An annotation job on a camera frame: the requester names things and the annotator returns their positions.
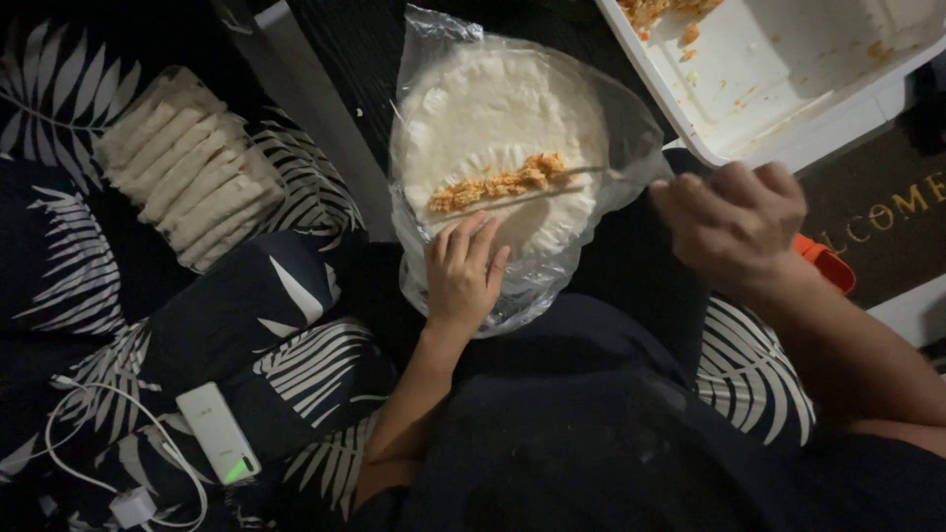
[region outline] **floor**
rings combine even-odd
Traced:
[[[235,34],[235,39],[265,89],[345,178],[371,239],[394,240],[387,180],[286,3],[256,15],[255,22],[254,35]],[[868,312],[914,346],[932,344],[946,337],[946,275]]]

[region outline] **forearm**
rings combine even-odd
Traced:
[[[381,409],[364,462],[420,459],[429,444],[437,407],[450,391],[464,339],[425,328],[400,382]]]
[[[814,267],[794,263],[789,269],[767,290],[743,300],[779,335],[824,415],[838,422],[946,427],[946,383],[923,356],[851,304]]]

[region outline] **smartphone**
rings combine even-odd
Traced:
[[[176,400],[221,484],[228,486],[260,472],[259,461],[215,382]]]

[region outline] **doormat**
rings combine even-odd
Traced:
[[[857,273],[854,303],[869,309],[946,273],[946,153],[921,155],[902,120],[799,178],[801,232]]]

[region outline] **green led light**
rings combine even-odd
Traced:
[[[231,484],[235,482],[237,477],[245,470],[246,470],[246,463],[243,462],[243,460],[236,462],[236,465],[234,466],[234,468],[231,469],[230,472],[227,473],[226,478],[223,479],[223,484],[227,485],[227,484]]]

